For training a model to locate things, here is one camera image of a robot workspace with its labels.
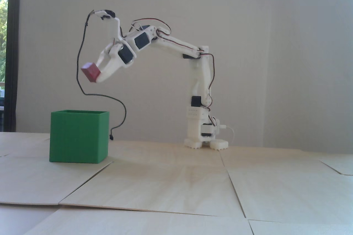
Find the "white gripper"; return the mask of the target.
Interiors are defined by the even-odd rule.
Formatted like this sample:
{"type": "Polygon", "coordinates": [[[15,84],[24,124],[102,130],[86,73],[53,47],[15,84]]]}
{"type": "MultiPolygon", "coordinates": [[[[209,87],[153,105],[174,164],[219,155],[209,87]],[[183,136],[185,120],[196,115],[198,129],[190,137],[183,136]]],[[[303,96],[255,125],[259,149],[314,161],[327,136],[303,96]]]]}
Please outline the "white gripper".
{"type": "Polygon", "coordinates": [[[113,38],[113,43],[103,49],[96,62],[96,66],[100,70],[96,82],[101,83],[117,70],[130,67],[135,58],[136,53],[127,41],[113,38]]]}

